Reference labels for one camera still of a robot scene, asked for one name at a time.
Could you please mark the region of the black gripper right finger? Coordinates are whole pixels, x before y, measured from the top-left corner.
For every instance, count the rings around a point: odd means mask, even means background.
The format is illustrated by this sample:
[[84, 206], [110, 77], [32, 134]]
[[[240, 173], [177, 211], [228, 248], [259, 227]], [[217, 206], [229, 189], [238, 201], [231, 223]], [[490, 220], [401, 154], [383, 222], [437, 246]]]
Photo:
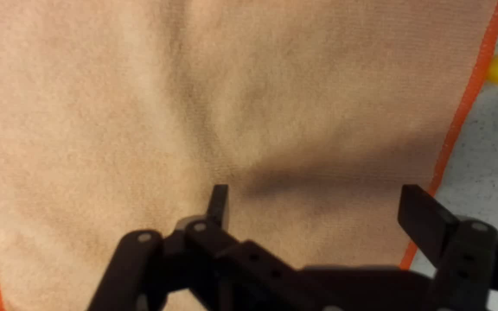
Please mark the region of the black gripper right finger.
[[401, 189], [397, 223], [433, 267], [440, 263], [444, 248], [459, 225], [454, 215], [418, 185]]

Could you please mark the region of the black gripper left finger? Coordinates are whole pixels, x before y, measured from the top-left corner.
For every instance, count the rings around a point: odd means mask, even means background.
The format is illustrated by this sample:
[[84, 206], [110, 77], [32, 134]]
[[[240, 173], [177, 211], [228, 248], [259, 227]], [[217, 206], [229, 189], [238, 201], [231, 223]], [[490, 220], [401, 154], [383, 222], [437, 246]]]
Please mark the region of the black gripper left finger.
[[221, 227], [224, 223], [226, 203], [228, 203], [228, 187], [214, 185], [207, 204], [205, 218], [214, 225]]

